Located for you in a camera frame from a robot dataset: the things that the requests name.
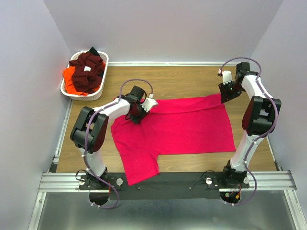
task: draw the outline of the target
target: gray wall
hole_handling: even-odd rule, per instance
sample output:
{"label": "gray wall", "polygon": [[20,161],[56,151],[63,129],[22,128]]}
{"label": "gray wall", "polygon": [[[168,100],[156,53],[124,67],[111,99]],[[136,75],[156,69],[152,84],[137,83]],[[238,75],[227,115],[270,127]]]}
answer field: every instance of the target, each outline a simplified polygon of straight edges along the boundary
{"label": "gray wall", "polygon": [[262,80],[282,100],[276,130],[270,135],[277,161],[291,170],[307,217],[307,1],[285,0],[253,58],[263,67]]}
{"label": "gray wall", "polygon": [[0,21],[0,229],[25,230],[66,111],[71,53],[41,0],[2,1]]}
{"label": "gray wall", "polygon": [[71,52],[110,61],[221,62],[251,56],[282,0],[45,0]]}

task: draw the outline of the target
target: gray floor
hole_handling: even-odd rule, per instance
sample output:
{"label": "gray floor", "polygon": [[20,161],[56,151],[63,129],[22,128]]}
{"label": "gray floor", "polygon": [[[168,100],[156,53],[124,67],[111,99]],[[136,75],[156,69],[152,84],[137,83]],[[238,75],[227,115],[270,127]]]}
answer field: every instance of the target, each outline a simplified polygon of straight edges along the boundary
{"label": "gray floor", "polygon": [[[244,192],[248,197],[251,192]],[[220,200],[121,201],[113,210],[90,206],[88,194],[47,194],[40,230],[292,230],[283,191],[258,191],[245,205]]]}

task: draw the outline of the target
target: orange cloth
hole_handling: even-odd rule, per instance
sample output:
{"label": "orange cloth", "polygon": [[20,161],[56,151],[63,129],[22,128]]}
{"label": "orange cloth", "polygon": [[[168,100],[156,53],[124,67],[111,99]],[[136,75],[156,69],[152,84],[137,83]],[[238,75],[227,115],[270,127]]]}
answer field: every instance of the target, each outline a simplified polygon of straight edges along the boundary
{"label": "orange cloth", "polygon": [[[105,62],[103,62],[102,65],[103,65],[103,68],[105,69],[105,67],[106,67]],[[64,80],[65,80],[65,90],[66,90],[66,92],[70,93],[70,94],[87,96],[88,93],[86,93],[86,92],[77,92],[76,91],[76,89],[75,89],[75,87],[72,83],[72,75],[73,75],[74,72],[75,72],[74,66],[71,66],[71,67],[69,67],[69,68],[67,68],[63,71],[63,77],[64,77]]]}

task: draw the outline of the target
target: pink cloth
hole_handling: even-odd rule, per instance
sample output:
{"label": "pink cloth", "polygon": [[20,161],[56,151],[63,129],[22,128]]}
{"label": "pink cloth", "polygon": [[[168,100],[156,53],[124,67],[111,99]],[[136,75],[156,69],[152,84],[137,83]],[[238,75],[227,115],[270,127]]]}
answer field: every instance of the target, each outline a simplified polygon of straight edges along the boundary
{"label": "pink cloth", "polygon": [[129,185],[159,173],[159,155],[235,151],[220,94],[157,100],[139,125],[124,116],[111,127]]}

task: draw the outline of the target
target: wood surface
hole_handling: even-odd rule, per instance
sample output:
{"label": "wood surface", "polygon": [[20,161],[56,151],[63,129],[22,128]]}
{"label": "wood surface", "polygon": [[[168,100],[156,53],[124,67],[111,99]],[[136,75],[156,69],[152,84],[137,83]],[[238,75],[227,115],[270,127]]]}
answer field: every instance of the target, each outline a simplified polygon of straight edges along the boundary
{"label": "wood surface", "polygon": [[[224,70],[232,71],[235,67]],[[219,93],[218,84],[222,79],[217,76],[218,67],[109,67],[102,96],[96,101],[74,101],[60,154],[58,173],[75,173],[85,169],[80,151],[70,140],[74,123],[84,106],[99,107],[111,102],[118,96],[121,84],[131,78],[149,80],[153,85],[155,99],[200,97]],[[138,85],[150,92],[150,87],[141,81],[129,82],[125,85],[123,94],[130,92],[133,85]],[[249,99],[246,93],[225,103],[232,125],[234,141],[238,147],[242,138],[241,126],[243,114]],[[110,126],[108,126],[105,142],[102,146],[104,163],[109,172],[124,172],[120,155],[113,142]],[[221,171],[233,156],[234,152],[205,153],[188,155],[159,156],[160,172],[203,172],[206,170]],[[275,171],[275,165],[267,140],[260,143],[250,163],[253,171]]]}

